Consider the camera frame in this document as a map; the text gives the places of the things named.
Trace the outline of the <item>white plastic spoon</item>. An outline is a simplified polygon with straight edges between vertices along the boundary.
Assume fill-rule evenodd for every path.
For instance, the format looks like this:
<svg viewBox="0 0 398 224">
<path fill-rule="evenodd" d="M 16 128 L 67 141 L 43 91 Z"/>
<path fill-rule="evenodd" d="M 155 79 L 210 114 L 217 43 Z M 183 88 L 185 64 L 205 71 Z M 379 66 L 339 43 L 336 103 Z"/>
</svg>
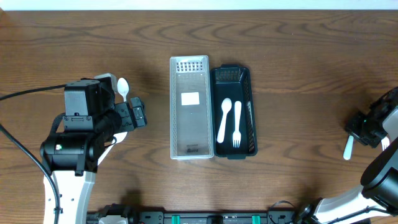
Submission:
<svg viewBox="0 0 398 224">
<path fill-rule="evenodd" d="M 117 83 L 118 93 L 122 96 L 123 102 L 127 102 L 129 84 L 125 78 L 120 78 Z"/>
<path fill-rule="evenodd" d="M 224 136 L 225 136 L 225 129 L 226 129 L 226 119 L 229 111 L 232 108 L 232 101 L 230 98 L 225 98 L 222 101 L 221 104 L 221 110 L 222 110 L 222 117 L 221 117 L 221 122 L 217 134 L 216 141 L 217 143 L 223 143 L 224 141 Z"/>
</svg>

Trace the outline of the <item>mint green plastic fork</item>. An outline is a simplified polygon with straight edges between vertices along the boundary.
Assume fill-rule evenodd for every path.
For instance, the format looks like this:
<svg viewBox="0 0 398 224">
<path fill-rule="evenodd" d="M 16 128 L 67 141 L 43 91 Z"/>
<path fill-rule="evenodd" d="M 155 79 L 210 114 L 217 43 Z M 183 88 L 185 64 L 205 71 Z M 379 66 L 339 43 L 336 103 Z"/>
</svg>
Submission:
<svg viewBox="0 0 398 224">
<path fill-rule="evenodd" d="M 343 152 L 343 159 L 346 161 L 351 159 L 353 153 L 353 144 L 354 144 L 354 137 L 352 135 L 349 135 Z"/>
</svg>

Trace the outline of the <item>white plastic fork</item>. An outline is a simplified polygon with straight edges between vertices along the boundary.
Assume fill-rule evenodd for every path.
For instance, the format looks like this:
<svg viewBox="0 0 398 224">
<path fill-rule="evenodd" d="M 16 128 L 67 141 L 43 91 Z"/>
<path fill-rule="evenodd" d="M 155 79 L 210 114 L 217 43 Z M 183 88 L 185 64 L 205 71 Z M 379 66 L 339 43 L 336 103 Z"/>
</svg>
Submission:
<svg viewBox="0 0 398 224">
<path fill-rule="evenodd" d="M 240 118 L 241 118 L 242 103 L 236 101 L 234 103 L 234 132 L 233 132 L 233 147 L 238 148 L 241 142 Z"/>
<path fill-rule="evenodd" d="M 386 150 L 390 145 L 390 141 L 389 138 L 386 136 L 381 140 L 381 146 L 382 146 L 382 150 Z"/>
</svg>

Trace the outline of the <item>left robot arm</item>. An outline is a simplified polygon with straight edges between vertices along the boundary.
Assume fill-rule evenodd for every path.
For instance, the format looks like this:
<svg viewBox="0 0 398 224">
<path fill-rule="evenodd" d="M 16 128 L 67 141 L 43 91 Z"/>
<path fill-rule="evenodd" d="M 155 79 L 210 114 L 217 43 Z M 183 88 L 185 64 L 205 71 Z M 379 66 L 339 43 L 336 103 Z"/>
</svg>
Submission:
<svg viewBox="0 0 398 224">
<path fill-rule="evenodd" d="M 127 80 L 111 73 L 65 85 L 65 112 L 40 147 L 50 176 L 44 223 L 86 223 L 98 166 L 129 132 L 147 124 L 143 102 L 128 93 Z"/>
</svg>

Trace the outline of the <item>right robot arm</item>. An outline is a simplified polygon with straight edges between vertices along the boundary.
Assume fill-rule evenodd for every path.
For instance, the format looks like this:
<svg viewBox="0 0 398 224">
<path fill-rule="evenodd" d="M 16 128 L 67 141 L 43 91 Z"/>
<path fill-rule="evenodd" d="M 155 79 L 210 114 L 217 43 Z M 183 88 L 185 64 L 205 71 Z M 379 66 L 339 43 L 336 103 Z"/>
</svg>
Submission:
<svg viewBox="0 0 398 224">
<path fill-rule="evenodd" d="M 345 125 L 353 140 L 377 147 L 389 145 L 366 168 L 360 184 L 333 198 L 320 198 L 301 209 L 294 223 L 356 223 L 372 217 L 397 216 L 397 88 L 356 113 Z"/>
</svg>

